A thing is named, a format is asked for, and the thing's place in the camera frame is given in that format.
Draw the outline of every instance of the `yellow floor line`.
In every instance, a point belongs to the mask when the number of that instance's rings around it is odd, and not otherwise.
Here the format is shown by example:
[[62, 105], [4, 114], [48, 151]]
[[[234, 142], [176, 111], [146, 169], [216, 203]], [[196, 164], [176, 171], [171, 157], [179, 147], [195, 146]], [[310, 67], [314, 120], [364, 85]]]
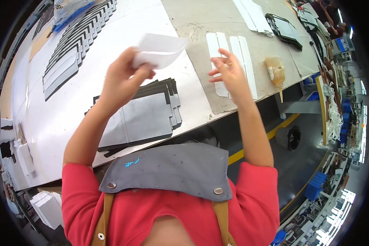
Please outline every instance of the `yellow floor line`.
[[[271, 130], [270, 132], [268, 132], [266, 135], [268, 136], [268, 139], [271, 140], [271, 138], [273, 138], [276, 135], [276, 131], [277, 129], [281, 128], [281, 127], [286, 127], [289, 124], [291, 124], [291, 122], [293, 122], [300, 114], [292, 114], [290, 117], [288, 117], [285, 121], [281, 122], [277, 127], [275, 127], [273, 130]], [[243, 158], [244, 154], [243, 154], [243, 150], [240, 150], [238, 152], [236, 152], [235, 154], [231, 155], [230, 157], [228, 157], [228, 165], [233, 164], [235, 161], [240, 160], [241, 158]]]
[[[328, 154], [328, 150], [327, 150], [327, 152], [325, 152], [325, 155], [324, 155], [323, 159], [321, 160], [320, 164], [318, 165], [317, 169], [315, 170], [315, 172], [321, 167], [321, 164], [323, 164], [324, 159], [327, 156], [327, 154]], [[284, 208], [282, 208], [282, 210], [280, 210], [280, 213], [283, 212], [288, 207], [288, 205], [290, 205], [292, 203], [292, 201], [294, 201], [297, 198], [297, 196], [303, 191], [303, 189], [305, 189], [305, 187], [307, 186], [307, 184], [310, 182], [310, 180], [315, 175], [315, 172], [310, 177], [310, 179], [306, 182], [306, 184], [302, 187], [302, 189], [295, 195], [295, 197], [293, 199], [291, 199], [291, 201]]]

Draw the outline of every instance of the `blue writing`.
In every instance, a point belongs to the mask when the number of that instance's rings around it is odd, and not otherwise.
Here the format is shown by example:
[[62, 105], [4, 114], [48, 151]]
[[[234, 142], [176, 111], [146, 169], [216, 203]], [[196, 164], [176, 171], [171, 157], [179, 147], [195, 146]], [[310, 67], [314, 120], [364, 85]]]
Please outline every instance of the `blue writing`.
[[138, 159], [137, 159], [136, 161], [127, 162], [125, 167], [129, 167], [129, 166], [131, 166], [131, 164], [136, 164], [136, 163], [138, 163], [138, 162], [140, 161], [140, 157], [138, 157]]

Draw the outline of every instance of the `ceiling light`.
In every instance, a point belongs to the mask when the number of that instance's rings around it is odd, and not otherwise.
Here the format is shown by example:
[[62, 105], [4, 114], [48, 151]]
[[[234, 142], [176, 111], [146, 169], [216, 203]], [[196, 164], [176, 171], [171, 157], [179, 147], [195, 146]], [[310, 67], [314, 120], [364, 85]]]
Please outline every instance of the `ceiling light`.
[[338, 13], [339, 13], [339, 18], [340, 18], [340, 23], [343, 23], [342, 14], [340, 13], [339, 9], [338, 9]]

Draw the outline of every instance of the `white board strip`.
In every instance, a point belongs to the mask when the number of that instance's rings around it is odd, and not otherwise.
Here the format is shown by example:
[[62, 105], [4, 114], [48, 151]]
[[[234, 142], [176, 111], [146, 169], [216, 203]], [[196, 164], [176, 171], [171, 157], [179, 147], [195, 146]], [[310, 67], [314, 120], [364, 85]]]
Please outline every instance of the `white board strip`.
[[251, 91], [251, 96], [253, 99], [258, 99], [256, 81], [254, 79], [253, 65], [251, 63], [249, 47], [247, 46], [246, 38], [238, 36], [240, 48], [242, 50], [243, 61], [245, 63], [247, 83]]
[[216, 36], [217, 36], [217, 41], [219, 41], [219, 47], [227, 51], [230, 51], [230, 49], [228, 48], [228, 43], [227, 43], [227, 39], [225, 38], [226, 36], [224, 32], [216, 32]]
[[247, 25], [247, 27], [252, 30], [252, 31], [257, 31], [257, 28], [253, 22], [253, 20], [251, 19], [249, 13], [246, 11], [246, 8], [243, 6], [241, 0], [232, 0], [236, 6], [236, 8], [239, 10], [240, 15], [243, 17], [243, 19], [245, 20], [245, 23]]
[[238, 59], [238, 62], [241, 65], [243, 72], [246, 73], [246, 71], [245, 71], [245, 64], [244, 64], [244, 61], [243, 61], [242, 51], [240, 49], [240, 44], [239, 44], [238, 37], [231, 36], [230, 37], [230, 43], [231, 43], [232, 53]]
[[[206, 37], [207, 37], [207, 43], [208, 43], [209, 56], [211, 58], [221, 57], [221, 54], [219, 53], [219, 43], [217, 40], [216, 33], [207, 33]], [[211, 62], [211, 64], [212, 64], [212, 69], [215, 69], [216, 67], [214, 66], [213, 62]], [[216, 94], [218, 96], [228, 97], [228, 91], [225, 88], [224, 82], [222, 81], [215, 82], [214, 86], [216, 89]]]
[[253, 3], [252, 1], [248, 1], [248, 0], [240, 0], [240, 1], [245, 7], [245, 10], [249, 14], [251, 20], [253, 21], [256, 27], [256, 30], [258, 32], [264, 32], [263, 24], [260, 20], [258, 13], [256, 12], [256, 6], [254, 6], [255, 3]]

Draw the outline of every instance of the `trash bin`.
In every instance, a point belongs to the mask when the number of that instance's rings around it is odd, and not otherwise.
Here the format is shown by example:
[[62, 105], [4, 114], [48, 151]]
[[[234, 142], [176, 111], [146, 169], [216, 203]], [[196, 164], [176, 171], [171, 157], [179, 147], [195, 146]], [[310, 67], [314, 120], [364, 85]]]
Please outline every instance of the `trash bin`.
[[279, 128], [276, 131], [275, 140], [278, 144], [287, 148], [288, 151], [294, 151], [300, 144], [301, 130], [297, 125], [294, 125], [292, 128]]

